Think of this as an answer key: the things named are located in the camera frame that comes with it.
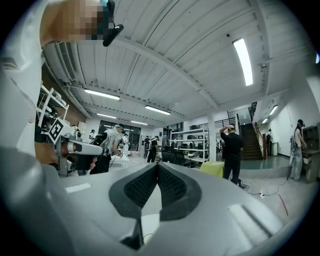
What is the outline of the yellow covered table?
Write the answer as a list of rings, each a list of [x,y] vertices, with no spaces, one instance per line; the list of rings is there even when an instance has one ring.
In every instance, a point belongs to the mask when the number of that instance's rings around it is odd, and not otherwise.
[[[224,167],[225,165],[222,161],[206,161],[202,163],[200,167],[200,172],[223,178]]]

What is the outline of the ceiling air conditioner unit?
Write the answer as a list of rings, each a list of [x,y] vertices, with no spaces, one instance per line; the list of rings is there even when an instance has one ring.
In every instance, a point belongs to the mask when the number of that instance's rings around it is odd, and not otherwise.
[[[43,55],[56,79],[66,84],[81,81],[80,60],[75,43],[48,43],[43,48]]]

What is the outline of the wooden staircase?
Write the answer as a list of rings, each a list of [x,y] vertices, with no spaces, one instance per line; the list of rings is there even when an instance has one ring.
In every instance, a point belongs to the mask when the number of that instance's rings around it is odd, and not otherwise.
[[[267,157],[267,138],[262,133],[257,122],[254,122],[258,102],[253,102],[248,108],[241,109],[236,114],[239,135],[244,142],[244,160],[265,160]]]

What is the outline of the black office chair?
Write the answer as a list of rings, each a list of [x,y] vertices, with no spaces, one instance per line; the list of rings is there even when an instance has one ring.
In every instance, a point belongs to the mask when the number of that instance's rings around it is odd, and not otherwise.
[[[186,163],[185,155],[181,150],[162,151],[161,158],[163,162],[184,166]]]

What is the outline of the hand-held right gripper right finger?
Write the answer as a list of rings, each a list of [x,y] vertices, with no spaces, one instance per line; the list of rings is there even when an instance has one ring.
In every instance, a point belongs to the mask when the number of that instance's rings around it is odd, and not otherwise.
[[[157,256],[285,256],[282,247],[298,220],[284,224],[261,201],[231,182],[169,163],[201,189],[198,205],[185,218],[161,222]]]

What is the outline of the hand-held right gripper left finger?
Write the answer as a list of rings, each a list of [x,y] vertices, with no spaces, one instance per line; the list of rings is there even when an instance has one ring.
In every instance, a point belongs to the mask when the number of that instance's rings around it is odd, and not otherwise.
[[[42,250],[48,256],[160,256],[159,238],[144,243],[141,222],[157,168],[60,178],[43,165]]]

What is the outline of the person's white shirt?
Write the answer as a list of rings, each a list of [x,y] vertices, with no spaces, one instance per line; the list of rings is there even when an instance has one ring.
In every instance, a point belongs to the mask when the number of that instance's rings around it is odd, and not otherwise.
[[[42,83],[40,26],[49,0],[36,0],[0,49],[0,147],[36,157],[36,104]]]

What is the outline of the white wall shelf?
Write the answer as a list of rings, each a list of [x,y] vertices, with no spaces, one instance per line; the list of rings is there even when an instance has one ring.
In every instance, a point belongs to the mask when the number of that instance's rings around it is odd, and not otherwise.
[[[57,119],[65,121],[69,104],[54,88],[47,89],[43,83],[40,87],[38,102],[36,105],[37,125],[46,133],[51,124]]]

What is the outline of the white metal shelf rack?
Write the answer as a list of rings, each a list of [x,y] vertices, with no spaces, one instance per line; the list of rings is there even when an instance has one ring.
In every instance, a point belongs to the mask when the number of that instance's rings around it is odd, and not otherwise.
[[[192,125],[187,130],[172,132],[169,145],[182,152],[188,161],[198,164],[207,162],[210,154],[208,124]]]

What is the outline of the small white table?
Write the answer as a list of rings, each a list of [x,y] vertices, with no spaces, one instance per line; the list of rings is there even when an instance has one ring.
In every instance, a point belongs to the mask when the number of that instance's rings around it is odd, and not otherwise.
[[[114,165],[120,165],[123,169],[126,169],[128,167],[129,161],[129,158],[126,155],[123,155],[122,157],[119,157],[118,155],[113,155],[111,156],[109,168],[111,168]]]

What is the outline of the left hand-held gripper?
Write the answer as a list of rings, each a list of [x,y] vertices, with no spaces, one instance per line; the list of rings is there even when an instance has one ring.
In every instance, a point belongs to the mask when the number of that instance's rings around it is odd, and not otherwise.
[[[92,170],[96,166],[96,156],[104,152],[98,145],[82,142],[79,128],[70,126],[59,117],[51,125],[48,136],[58,158],[57,172],[62,176],[67,177],[75,170]],[[71,160],[67,157],[68,154],[71,154]]]

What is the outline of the person's left forearm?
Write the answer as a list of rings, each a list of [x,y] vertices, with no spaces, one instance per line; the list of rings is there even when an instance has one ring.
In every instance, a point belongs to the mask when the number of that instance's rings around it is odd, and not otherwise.
[[[58,165],[55,146],[51,143],[34,143],[36,159],[43,165]]]

